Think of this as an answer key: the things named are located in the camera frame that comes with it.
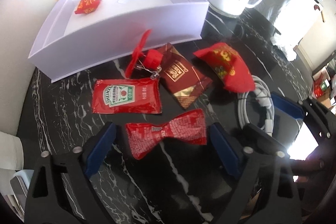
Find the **brown wrapper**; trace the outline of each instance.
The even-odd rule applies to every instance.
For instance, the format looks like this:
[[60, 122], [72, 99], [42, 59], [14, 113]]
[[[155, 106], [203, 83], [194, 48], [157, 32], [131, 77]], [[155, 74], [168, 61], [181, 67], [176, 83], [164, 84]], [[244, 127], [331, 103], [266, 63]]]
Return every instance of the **brown wrapper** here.
[[187, 109], [212, 80], [194, 68], [170, 43], [157, 50], [163, 54], [160, 72], [163, 85]]

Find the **gold logo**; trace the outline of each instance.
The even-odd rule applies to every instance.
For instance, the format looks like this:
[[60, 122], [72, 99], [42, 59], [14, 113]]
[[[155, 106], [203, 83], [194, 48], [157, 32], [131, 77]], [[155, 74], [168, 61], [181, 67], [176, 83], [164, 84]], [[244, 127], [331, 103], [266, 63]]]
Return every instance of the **gold logo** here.
[[165, 74], [167, 74], [174, 82], [179, 80], [186, 72], [188, 72], [188, 69], [177, 60], [170, 66], [169, 69], [165, 70]]

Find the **phone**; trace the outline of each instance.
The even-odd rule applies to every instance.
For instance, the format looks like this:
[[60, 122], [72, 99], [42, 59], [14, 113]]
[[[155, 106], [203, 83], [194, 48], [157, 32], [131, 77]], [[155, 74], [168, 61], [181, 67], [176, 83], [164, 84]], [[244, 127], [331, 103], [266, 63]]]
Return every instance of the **phone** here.
[[25, 205], [26, 205], [26, 199], [27, 199], [27, 187], [25, 186], [25, 183], [23, 182], [21, 177], [15, 176], [10, 180], [10, 184], [12, 186], [14, 197], [20, 206], [20, 209], [23, 213], [25, 213]]

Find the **metal screw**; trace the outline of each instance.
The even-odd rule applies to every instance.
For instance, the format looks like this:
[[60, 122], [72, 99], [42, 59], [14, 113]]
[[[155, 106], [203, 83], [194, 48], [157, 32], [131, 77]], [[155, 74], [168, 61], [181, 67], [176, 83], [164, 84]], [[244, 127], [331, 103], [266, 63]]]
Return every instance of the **metal screw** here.
[[41, 157], [42, 158], [46, 158], [46, 157], [48, 157], [50, 155], [50, 152], [49, 151], [43, 151], [42, 153], [41, 153]]
[[246, 153], [246, 154], [252, 154], [253, 153], [253, 148], [249, 147], [249, 146], [245, 146], [243, 151]]
[[284, 157], [286, 156], [286, 154], [285, 154], [284, 152], [282, 152], [282, 151], [277, 151], [277, 152], [275, 153], [275, 155], [277, 155], [277, 156], [280, 157], [280, 158], [284, 158]]
[[77, 154], [77, 153], [80, 153], [83, 151], [83, 148], [81, 146], [75, 146], [73, 149], [72, 149], [72, 152]]

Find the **twisted ketchup packet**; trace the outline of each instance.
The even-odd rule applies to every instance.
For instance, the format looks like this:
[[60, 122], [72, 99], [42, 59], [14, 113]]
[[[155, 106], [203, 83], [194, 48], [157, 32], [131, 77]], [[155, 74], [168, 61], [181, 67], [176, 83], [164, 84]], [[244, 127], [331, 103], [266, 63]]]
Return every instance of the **twisted ketchup packet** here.
[[81, 0], [75, 14], [89, 14], [95, 11], [101, 0]]
[[185, 112], [159, 126], [151, 123], [127, 123], [126, 132], [132, 155], [142, 159], [164, 138], [176, 138], [190, 144], [207, 144], [203, 110]]
[[170, 43], [157, 51], [163, 54], [160, 72], [163, 85], [187, 109], [212, 80], [194, 68]]
[[226, 43], [219, 42], [194, 52], [205, 61], [224, 82], [225, 89], [236, 93], [255, 90], [255, 83], [244, 60]]
[[97, 80], [92, 97], [92, 112], [161, 113], [159, 79]]

